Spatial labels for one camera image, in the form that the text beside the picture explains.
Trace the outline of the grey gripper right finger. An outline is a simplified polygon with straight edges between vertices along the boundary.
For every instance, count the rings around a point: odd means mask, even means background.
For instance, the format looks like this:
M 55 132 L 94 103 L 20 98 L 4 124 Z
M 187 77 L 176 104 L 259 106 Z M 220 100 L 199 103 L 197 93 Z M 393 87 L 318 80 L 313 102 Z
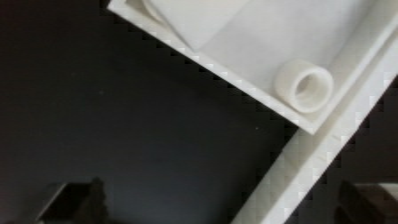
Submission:
M 334 224 L 398 224 L 398 183 L 341 182 Z

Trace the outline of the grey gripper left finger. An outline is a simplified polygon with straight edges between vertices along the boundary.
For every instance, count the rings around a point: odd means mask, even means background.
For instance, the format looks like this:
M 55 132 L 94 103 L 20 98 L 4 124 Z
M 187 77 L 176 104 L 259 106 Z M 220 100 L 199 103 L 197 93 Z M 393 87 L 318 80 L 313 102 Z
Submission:
M 105 183 L 62 183 L 34 218 L 34 224 L 110 224 Z

